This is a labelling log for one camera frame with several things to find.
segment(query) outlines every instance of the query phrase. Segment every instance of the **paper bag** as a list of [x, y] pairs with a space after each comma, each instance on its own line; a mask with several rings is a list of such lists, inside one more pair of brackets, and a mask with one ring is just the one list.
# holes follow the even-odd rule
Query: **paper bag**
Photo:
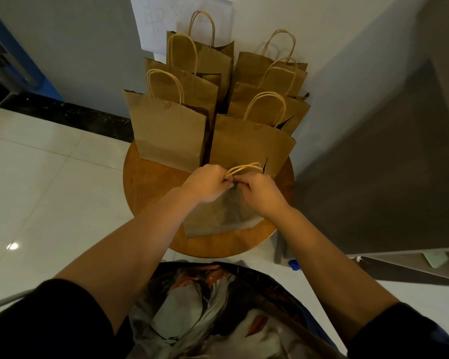
[[[282, 108], [281, 101], [278, 99], [273, 96], [261, 98], [258, 103], [252, 105], [253, 108], [248, 109], [256, 96], [266, 92], [263, 88], [250, 84], [236, 83], [231, 95], [228, 114], [237, 118], [245, 118], [245, 113], [248, 110], [247, 120], [266, 126], [275, 126], [275, 116]], [[282, 121], [276, 127], [291, 136], [311, 106], [297, 98], [291, 98], [281, 93], [280, 96], [284, 98], [286, 109]]]
[[[190, 29], [188, 36], [191, 34], [191, 29], [194, 20], [196, 19], [197, 13], [204, 13], [203, 11], [196, 11], [190, 21]], [[215, 48], [213, 46], [215, 41], [215, 24], [209, 15], [207, 15], [212, 23], [213, 36], [211, 46], [201, 44], [197, 41], [190, 43], [189, 38], [183, 37], [182, 34], [179, 38], [173, 38], [169, 40], [170, 37], [176, 33], [173, 31], [167, 32], [167, 42], [169, 43], [169, 48], [167, 50], [167, 64], [172, 66], [177, 66], [186, 72], [193, 72], [195, 70], [195, 63], [197, 63], [197, 72], [205, 74], [221, 74], [221, 85], [218, 91], [218, 101], [217, 106], [220, 108], [222, 105], [230, 87], [231, 83], [231, 73], [233, 70], [233, 57], [230, 55], [234, 54], [234, 42], [222, 46], [220, 48]], [[191, 46], [196, 48], [198, 54], [198, 60], [195, 58], [194, 50]]]
[[[179, 90], [179, 103], [154, 97], [150, 76], [163, 73]], [[192, 173], [204, 154], [208, 110], [184, 105], [183, 90], [171, 73], [150, 69], [146, 74], [150, 96], [124, 91], [140, 157]]]
[[[285, 58], [286, 59], [285, 63], [279, 62], [281, 59], [276, 61], [278, 62], [276, 66], [278, 66], [279, 69], [274, 69], [269, 72], [269, 75], [267, 75], [266, 80], [264, 81], [265, 84], [263, 87], [269, 91], [280, 93], [285, 93], [288, 90], [290, 81], [293, 77], [289, 73], [284, 72], [283, 69], [289, 71], [294, 69], [295, 62], [289, 64], [288, 61], [291, 60], [291, 55], [293, 54], [294, 47], [296, 45], [296, 38], [291, 33], [283, 29], [278, 29], [273, 33], [273, 35], [271, 35], [261, 55], [250, 52], [239, 53], [236, 68], [234, 69], [233, 72], [231, 89], [234, 88], [234, 85], [237, 82], [247, 83], [254, 86], [257, 86], [262, 82], [266, 71], [274, 63], [272, 59], [265, 57], [264, 54], [268, 48], [271, 39], [275, 35], [282, 32], [285, 32], [291, 36], [291, 38], [293, 39], [293, 48], [291, 49], [289, 55]], [[293, 84], [291, 88], [289, 88], [287, 95], [289, 96], [298, 95], [303, 85], [303, 82], [307, 76], [306, 72], [307, 65], [308, 65], [307, 63], [296, 63], [297, 66], [296, 78], [294, 78]]]
[[[159, 69], [173, 74], [183, 88], [183, 103], [193, 107], [206, 108], [209, 111], [209, 127], [211, 131], [215, 125], [216, 98], [218, 96], [218, 86], [214, 83], [199, 78], [192, 73], [181, 71], [175, 66], [169, 66], [148, 58], [144, 59], [144, 67], [148, 72], [151, 69]], [[173, 79], [166, 74], [153, 75], [153, 93], [156, 98], [170, 102], [179, 102], [180, 95]]]
[[[274, 118], [282, 118], [282, 112]], [[295, 144], [293, 138], [274, 127], [218, 114], [210, 164], [218, 164], [229, 170], [258, 162], [264, 167], [264, 172], [274, 179]], [[233, 189], [236, 188], [228, 189], [220, 199], [197, 206], [183, 223], [185, 235], [209, 235], [252, 228], [259, 223], [262, 219], [241, 204], [240, 190]]]

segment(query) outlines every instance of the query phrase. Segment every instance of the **forearm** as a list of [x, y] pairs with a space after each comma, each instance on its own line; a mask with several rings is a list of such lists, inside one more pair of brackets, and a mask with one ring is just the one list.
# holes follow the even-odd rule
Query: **forearm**
[[162, 259], [196, 200], [174, 188], [155, 205], [106, 236], [56, 277], [85, 288], [115, 332]]
[[273, 223], [292, 248], [344, 344], [369, 321], [398, 302], [298, 210], [281, 211]]

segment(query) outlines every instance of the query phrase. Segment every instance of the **wooden tabletop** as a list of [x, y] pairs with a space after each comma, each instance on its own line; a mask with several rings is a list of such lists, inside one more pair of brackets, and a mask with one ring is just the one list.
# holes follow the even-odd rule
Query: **wooden tabletop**
[[[123, 166], [123, 189], [133, 215], [138, 215], [156, 203], [173, 187], [181, 186], [189, 175], [187, 172], [141, 159], [136, 143], [133, 141]], [[294, 174], [289, 158], [276, 176], [275, 182], [286, 200], [291, 203], [294, 193]], [[256, 247], [275, 231], [274, 225], [265, 219], [250, 229], [187, 238], [182, 224], [170, 248], [194, 257], [229, 257]]]

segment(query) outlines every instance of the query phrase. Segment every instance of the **hand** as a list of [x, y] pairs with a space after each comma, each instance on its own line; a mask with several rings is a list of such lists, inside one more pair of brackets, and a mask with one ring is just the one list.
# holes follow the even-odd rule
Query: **hand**
[[193, 171], [182, 188], [190, 192], [197, 203], [209, 203], [233, 186], [232, 181], [224, 180], [226, 171], [219, 165], [206, 164]]
[[262, 217], [271, 221], [290, 207], [275, 182], [267, 174], [235, 175], [234, 180], [243, 192], [244, 202]]

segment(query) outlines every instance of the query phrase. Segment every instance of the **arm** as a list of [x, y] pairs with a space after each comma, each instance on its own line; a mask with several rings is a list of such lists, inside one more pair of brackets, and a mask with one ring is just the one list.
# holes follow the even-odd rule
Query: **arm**
[[345, 345], [399, 302], [291, 207], [268, 175], [249, 173], [234, 179], [245, 202], [283, 234]]
[[218, 165], [197, 169], [181, 187], [80, 255], [55, 277], [86, 289], [116, 333], [165, 254], [180, 224], [199, 203], [219, 197], [233, 183]]

